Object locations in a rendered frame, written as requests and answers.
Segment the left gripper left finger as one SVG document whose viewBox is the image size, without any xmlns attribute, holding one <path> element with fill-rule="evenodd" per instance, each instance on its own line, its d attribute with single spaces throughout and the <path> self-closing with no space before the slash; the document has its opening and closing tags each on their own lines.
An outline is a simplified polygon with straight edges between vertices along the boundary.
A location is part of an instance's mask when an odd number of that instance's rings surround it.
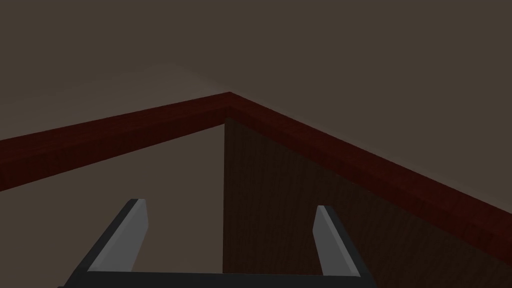
<svg viewBox="0 0 512 288">
<path fill-rule="evenodd" d="M 130 199 L 75 269 L 77 272 L 130 272 L 149 227 L 145 199 Z"/>
</svg>

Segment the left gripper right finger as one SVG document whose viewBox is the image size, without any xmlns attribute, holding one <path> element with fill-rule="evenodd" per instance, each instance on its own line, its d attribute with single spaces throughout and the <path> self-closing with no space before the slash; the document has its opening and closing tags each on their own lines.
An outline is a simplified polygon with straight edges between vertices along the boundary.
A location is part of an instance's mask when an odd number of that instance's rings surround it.
<svg viewBox="0 0 512 288">
<path fill-rule="evenodd" d="M 353 256 L 355 248 L 331 206 L 317 206 L 312 233 L 324 276 L 361 276 Z"/>
</svg>

